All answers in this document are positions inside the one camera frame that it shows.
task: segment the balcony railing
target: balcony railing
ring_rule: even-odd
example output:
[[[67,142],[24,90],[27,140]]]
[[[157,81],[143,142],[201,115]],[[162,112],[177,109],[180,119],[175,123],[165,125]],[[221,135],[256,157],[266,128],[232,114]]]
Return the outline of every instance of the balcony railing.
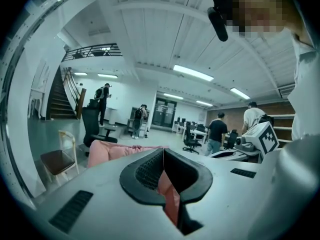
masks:
[[[62,62],[100,56],[122,56],[116,43],[106,43],[68,51]]]

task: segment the ceiling light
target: ceiling light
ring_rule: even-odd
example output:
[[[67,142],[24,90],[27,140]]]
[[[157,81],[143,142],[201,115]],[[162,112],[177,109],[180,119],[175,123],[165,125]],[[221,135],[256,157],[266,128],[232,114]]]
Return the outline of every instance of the ceiling light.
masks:
[[[195,70],[183,67],[183,66],[179,66],[179,65],[175,65],[173,67],[173,70],[181,72],[181,73],[185,73],[185,74],[188,74],[188,75],[191,75],[191,76],[194,76],[196,78],[201,78],[201,79],[206,80],[206,81],[211,81],[211,80],[214,79],[212,76],[209,76],[209,75],[206,75],[206,74],[200,73],[198,71],[195,71]]]
[[[118,78],[116,75],[114,74],[98,74],[99,77],[102,78]]]
[[[167,96],[167,97],[175,98],[175,99],[178,99],[178,100],[183,100],[184,99],[183,97],[175,96],[175,95],[168,94],[168,93],[164,93],[163,95]]]
[[[87,75],[87,73],[81,73],[81,72],[76,72],[74,74],[77,76],[86,76]]]
[[[250,97],[249,97],[248,95],[244,94],[242,91],[239,91],[239,90],[236,89],[236,88],[232,88],[230,91],[233,92],[233,93],[235,93],[235,94],[237,94],[237,95],[239,95],[239,96],[241,96],[241,97],[244,98],[245,100],[249,100],[249,99],[250,99]]]
[[[210,106],[210,107],[212,107],[212,106],[213,106],[212,104],[205,103],[205,102],[200,101],[200,100],[197,100],[196,102],[197,102],[197,103],[200,103],[200,104],[202,104],[202,105]]]

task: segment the glass door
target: glass door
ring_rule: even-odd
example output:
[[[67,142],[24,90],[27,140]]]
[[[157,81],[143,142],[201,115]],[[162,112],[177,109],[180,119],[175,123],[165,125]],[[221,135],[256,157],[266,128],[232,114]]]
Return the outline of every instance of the glass door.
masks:
[[[172,127],[175,118],[177,103],[157,98],[155,102],[152,124],[162,127]]]

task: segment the pink object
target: pink object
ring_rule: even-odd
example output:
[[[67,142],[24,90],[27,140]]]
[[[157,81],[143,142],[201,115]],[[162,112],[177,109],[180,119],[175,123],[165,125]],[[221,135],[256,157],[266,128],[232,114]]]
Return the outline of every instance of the pink object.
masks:
[[[158,148],[166,149],[168,148],[168,146],[127,146],[117,143],[94,140],[90,146],[90,154],[87,167],[90,168],[110,160]],[[174,225],[177,225],[180,196],[172,185],[165,171],[160,176],[158,182],[158,192],[165,197],[164,212],[172,221],[172,223]]]

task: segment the black t-shirt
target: black t-shirt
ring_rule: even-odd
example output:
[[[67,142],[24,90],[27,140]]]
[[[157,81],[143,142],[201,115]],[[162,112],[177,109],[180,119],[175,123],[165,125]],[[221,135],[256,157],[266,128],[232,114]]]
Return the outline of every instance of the black t-shirt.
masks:
[[[226,134],[228,132],[227,125],[221,120],[212,121],[209,129],[211,131],[209,138],[220,143],[222,141],[222,134]]]

